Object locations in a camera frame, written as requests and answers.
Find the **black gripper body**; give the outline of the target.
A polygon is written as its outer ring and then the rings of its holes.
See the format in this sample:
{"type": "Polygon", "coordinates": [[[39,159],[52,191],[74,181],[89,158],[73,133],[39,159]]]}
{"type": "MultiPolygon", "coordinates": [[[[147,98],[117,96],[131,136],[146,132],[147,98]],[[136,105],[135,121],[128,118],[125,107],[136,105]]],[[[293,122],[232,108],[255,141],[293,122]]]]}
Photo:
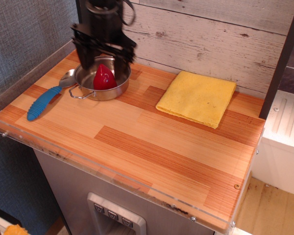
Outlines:
{"type": "Polygon", "coordinates": [[[123,12],[113,9],[98,14],[89,11],[89,23],[73,24],[73,43],[95,50],[95,57],[102,53],[133,62],[136,43],[122,31],[123,12]]]}

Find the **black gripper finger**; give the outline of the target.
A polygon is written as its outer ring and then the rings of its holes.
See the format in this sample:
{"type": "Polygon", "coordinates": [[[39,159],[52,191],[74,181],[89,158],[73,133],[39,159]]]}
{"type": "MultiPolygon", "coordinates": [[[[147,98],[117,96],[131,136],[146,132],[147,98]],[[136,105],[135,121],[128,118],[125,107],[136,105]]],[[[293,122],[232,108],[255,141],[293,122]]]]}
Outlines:
{"type": "Polygon", "coordinates": [[[115,78],[116,81],[126,81],[128,79],[128,67],[124,59],[115,57],[115,78]]]}
{"type": "Polygon", "coordinates": [[[83,69],[89,69],[94,63],[95,50],[86,46],[78,45],[77,54],[83,69]]]}

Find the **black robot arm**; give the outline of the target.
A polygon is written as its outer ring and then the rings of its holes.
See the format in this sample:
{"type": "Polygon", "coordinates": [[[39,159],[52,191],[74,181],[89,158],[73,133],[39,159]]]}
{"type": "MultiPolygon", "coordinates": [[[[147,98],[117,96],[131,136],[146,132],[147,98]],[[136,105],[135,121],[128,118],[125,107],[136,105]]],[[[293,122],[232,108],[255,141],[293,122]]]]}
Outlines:
{"type": "Polygon", "coordinates": [[[133,62],[136,43],[123,33],[123,26],[134,23],[134,13],[129,23],[123,19],[123,4],[134,8],[128,0],[78,0],[79,23],[71,26],[80,63],[91,68],[95,57],[107,54],[115,58],[115,75],[124,75],[133,62]]]}

